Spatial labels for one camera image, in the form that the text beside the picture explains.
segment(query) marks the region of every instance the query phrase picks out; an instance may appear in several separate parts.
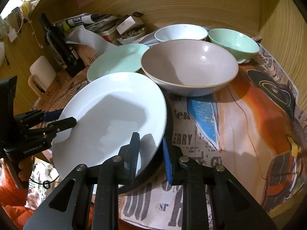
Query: orange fabric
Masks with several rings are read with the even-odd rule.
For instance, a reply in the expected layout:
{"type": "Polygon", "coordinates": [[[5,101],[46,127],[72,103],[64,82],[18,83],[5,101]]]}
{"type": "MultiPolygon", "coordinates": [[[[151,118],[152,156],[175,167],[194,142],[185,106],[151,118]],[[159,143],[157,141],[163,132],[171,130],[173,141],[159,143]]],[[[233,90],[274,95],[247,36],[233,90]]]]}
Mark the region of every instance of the orange fabric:
{"type": "MultiPolygon", "coordinates": [[[[12,222],[20,230],[23,229],[24,224],[33,214],[33,210],[27,209],[24,207],[28,190],[18,190],[15,187],[14,181],[10,176],[9,171],[3,165],[4,171],[4,180],[2,181],[2,186],[0,186],[0,204],[3,207],[4,211],[10,217],[12,222]]],[[[89,215],[89,226],[93,219],[93,205],[90,208],[89,215]]],[[[142,228],[133,226],[123,220],[119,220],[119,229],[120,230],[141,230],[142,228]]]]}

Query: mint green plate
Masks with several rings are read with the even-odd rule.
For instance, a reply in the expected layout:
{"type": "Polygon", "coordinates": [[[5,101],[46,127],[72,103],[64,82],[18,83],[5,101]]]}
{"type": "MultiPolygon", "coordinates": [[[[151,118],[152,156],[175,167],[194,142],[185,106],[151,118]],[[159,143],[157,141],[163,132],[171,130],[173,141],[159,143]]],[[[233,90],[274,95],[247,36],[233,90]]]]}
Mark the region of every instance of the mint green plate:
{"type": "Polygon", "coordinates": [[[127,44],[102,54],[88,69],[88,81],[110,73],[136,72],[141,68],[141,57],[147,49],[149,47],[144,44],[127,44]]]}

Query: black clamp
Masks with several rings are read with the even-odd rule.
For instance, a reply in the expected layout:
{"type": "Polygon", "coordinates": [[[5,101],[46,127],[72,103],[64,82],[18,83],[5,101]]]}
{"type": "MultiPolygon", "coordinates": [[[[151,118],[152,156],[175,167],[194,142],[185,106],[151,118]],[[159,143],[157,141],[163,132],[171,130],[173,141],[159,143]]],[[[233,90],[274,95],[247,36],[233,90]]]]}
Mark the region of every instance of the black clamp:
{"type": "Polygon", "coordinates": [[[13,115],[17,76],[0,81],[0,158],[4,158],[18,189],[27,188],[28,181],[19,179],[18,164],[21,160],[51,148],[58,132],[77,124],[75,118],[58,120],[63,110],[44,112],[34,110],[13,115]],[[42,122],[51,122],[45,128],[32,129],[42,122]]]}
{"type": "Polygon", "coordinates": [[[209,230],[205,185],[214,230],[275,230],[274,222],[239,181],[218,164],[202,166],[163,139],[168,182],[183,185],[182,230],[209,230]]]}
{"type": "Polygon", "coordinates": [[[132,184],[138,163],[140,135],[103,164],[75,167],[28,219],[24,230],[86,230],[94,184],[97,184],[92,230],[119,229],[118,185],[132,184]]]}

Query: white plate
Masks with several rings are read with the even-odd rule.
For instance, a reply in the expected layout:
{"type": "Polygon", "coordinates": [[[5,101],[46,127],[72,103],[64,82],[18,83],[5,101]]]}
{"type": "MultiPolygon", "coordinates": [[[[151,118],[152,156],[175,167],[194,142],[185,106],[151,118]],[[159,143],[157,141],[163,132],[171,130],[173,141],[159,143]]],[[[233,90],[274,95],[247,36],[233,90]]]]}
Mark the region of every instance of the white plate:
{"type": "Polygon", "coordinates": [[[59,119],[75,117],[73,129],[53,140],[53,161],[61,177],[78,164],[102,164],[140,134],[139,174],[151,161],[166,126],[166,103],[159,87],[139,73],[112,73],[88,84],[59,119]]]}

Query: blue paint stroke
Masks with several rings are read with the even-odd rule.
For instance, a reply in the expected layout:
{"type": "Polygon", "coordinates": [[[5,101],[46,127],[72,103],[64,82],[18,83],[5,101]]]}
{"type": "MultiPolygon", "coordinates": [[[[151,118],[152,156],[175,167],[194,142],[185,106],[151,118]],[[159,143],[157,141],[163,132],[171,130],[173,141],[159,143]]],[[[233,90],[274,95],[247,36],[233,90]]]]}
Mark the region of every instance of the blue paint stroke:
{"type": "Polygon", "coordinates": [[[205,138],[217,149],[217,108],[213,95],[187,97],[187,110],[205,138]]]}

